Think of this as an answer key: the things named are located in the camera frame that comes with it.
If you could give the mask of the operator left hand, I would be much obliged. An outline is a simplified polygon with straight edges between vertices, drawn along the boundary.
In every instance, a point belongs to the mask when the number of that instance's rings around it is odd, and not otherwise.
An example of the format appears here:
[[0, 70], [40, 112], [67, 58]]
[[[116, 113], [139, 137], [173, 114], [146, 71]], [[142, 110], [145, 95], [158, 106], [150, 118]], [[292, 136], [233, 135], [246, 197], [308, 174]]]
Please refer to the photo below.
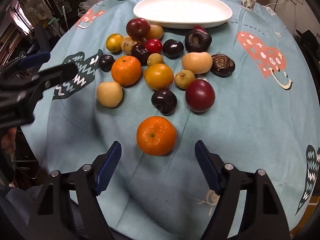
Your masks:
[[16, 131], [16, 127], [11, 128], [7, 131], [6, 135], [1, 138], [1, 148], [6, 154], [12, 154], [16, 150]]

